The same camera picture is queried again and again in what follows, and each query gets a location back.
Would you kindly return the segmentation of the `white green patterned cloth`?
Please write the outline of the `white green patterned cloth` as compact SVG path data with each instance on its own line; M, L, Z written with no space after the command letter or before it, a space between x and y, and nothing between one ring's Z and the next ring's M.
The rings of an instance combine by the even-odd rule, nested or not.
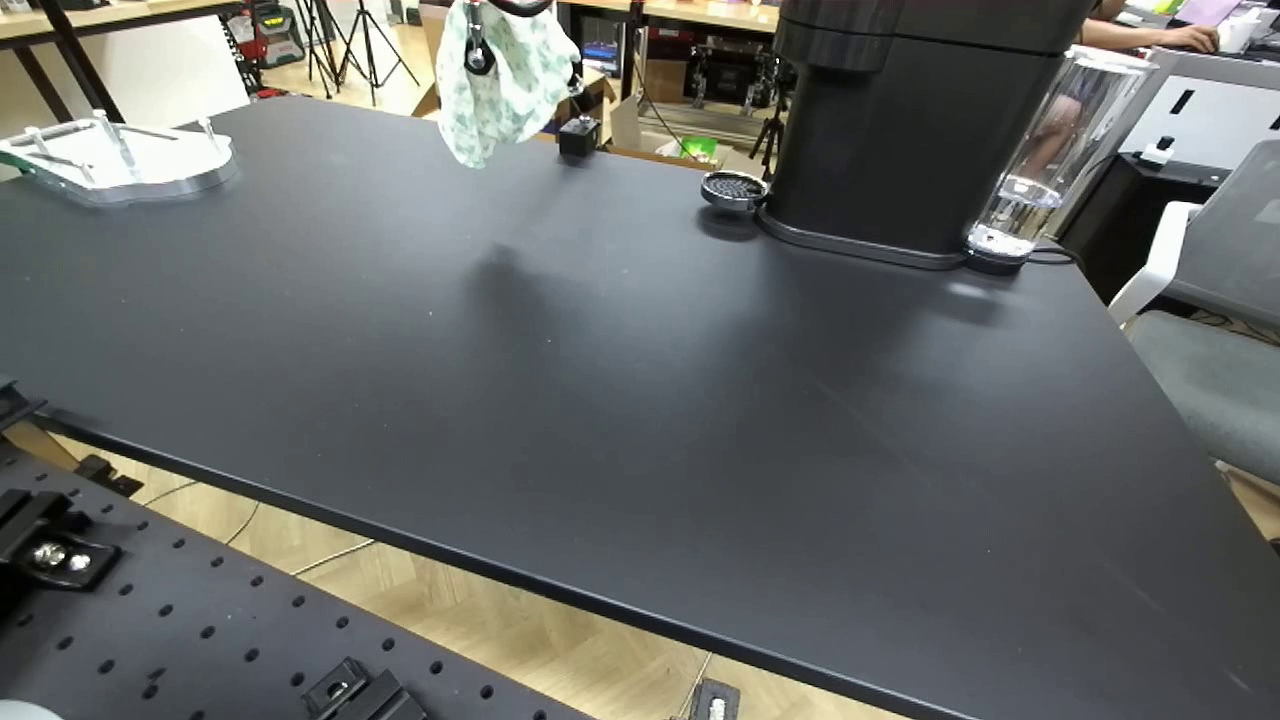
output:
M465 69L465 0L445 13L435 58L438 128L461 165L479 169L500 145L522 143L564 101L579 46L556 17L556 0L488 0L485 35L495 61L488 76Z

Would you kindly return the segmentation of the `person's forearm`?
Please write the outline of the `person's forearm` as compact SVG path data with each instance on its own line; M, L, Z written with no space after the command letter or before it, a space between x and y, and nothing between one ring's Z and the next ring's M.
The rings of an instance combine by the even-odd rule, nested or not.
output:
M1116 24L1114 20L1125 4L1126 0L1094 0L1074 44L1115 53L1140 47L1180 47L1204 54L1220 50L1219 32L1212 26L1135 28Z

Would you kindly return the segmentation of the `group of black tripods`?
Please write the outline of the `group of black tripods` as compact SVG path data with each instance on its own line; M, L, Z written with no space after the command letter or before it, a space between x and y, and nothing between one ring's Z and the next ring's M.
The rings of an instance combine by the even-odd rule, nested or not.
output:
M407 0L287 0L300 23L303 59L276 73L292 92L399 114L433 72Z

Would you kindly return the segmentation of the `cardboard box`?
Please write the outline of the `cardboard box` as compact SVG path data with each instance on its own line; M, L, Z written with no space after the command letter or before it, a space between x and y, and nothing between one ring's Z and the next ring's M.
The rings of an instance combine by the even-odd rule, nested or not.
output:
M724 158L716 151L710 156L689 156L676 138L645 131L640 123L636 97L607 104L605 129L609 138L603 149L609 154L707 172L719 170L724 164Z

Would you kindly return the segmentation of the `red tool case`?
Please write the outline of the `red tool case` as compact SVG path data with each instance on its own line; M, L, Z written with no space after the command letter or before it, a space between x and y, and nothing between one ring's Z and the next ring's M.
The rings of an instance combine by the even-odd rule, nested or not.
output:
M239 55L257 69L302 61L305 49L294 13L279 0L243 0L223 19Z

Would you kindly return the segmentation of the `black tripod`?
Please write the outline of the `black tripod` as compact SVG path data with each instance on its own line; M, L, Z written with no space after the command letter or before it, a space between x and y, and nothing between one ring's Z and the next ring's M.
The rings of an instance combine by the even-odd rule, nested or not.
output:
M771 65L765 65L765 68L764 88L771 91L773 114L763 123L748 156L760 161L763 181L772 182L774 156L781 150L785 137L785 120L782 115L788 110L790 96L794 91L796 77L791 65L780 56L773 56Z

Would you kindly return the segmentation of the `clear acrylic peg rack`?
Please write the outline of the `clear acrylic peg rack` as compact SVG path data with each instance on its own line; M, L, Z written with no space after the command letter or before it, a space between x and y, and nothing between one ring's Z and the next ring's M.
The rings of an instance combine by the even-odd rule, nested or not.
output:
M232 138L207 118L196 131L157 129L116 123L102 110L0 138L0 164L87 206L183 199L239 170Z

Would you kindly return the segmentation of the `wooden table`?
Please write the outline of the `wooden table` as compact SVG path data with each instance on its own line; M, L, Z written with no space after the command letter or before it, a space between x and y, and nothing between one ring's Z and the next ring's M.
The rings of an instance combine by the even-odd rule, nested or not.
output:
M69 10L82 58L41 0L0 0L0 129L84 117L182 126L248 102L221 17L243 0L105 0Z

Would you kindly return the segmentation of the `black coffee machine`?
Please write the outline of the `black coffee machine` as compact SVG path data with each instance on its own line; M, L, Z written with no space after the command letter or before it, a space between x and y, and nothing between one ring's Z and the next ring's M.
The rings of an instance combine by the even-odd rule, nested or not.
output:
M1151 72L1080 41L1093 0L782 0L796 76L771 178L701 181L701 227L924 270L1012 275L1076 154L1032 159L1056 106L1108 117Z

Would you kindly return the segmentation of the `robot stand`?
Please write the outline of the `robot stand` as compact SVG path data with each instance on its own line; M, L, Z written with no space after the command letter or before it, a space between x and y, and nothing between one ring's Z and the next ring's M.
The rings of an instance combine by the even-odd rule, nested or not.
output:
M0 606L0 720L307 720L340 660L390 670L429 720L590 720L4 437L37 409L0 379L0 493L67 495L124 556L93 592Z

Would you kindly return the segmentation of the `black cabinet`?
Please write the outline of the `black cabinet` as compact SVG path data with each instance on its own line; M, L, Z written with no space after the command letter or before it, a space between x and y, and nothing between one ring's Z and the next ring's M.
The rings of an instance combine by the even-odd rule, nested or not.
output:
M1148 167L1114 156L1069 214L1057 242L1083 260L1083 274L1103 304L1143 268L1164 209L1203 204L1231 174L1217 167L1169 161Z

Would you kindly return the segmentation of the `black floor plate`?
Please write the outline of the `black floor plate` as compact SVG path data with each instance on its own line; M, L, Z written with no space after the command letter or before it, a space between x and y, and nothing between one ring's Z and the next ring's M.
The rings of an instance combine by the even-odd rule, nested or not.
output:
M707 678L695 685L685 720L739 720L740 702L737 687Z

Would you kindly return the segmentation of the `white desk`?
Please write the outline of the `white desk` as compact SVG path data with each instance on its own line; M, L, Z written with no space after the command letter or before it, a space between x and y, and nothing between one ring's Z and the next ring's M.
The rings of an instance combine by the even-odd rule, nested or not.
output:
M1171 137L1172 160L1235 169L1260 142L1280 140L1280 56L1219 56L1157 47L1155 69L1125 110L1119 152Z

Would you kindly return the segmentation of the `grey office chair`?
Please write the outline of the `grey office chair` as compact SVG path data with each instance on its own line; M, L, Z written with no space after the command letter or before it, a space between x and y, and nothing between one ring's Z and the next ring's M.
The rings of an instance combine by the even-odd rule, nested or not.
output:
M1207 455L1280 495L1280 138L1167 204L1107 310Z

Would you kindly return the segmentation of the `black clamp bracket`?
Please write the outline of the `black clamp bracket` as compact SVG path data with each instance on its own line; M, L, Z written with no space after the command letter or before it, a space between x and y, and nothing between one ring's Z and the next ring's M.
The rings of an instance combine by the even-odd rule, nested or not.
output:
M300 698L307 720L429 720L390 670L372 674L352 657L340 660Z
M90 593L124 556L116 544L92 542L88 516L67 495L6 489L0 493L0 606L32 591Z

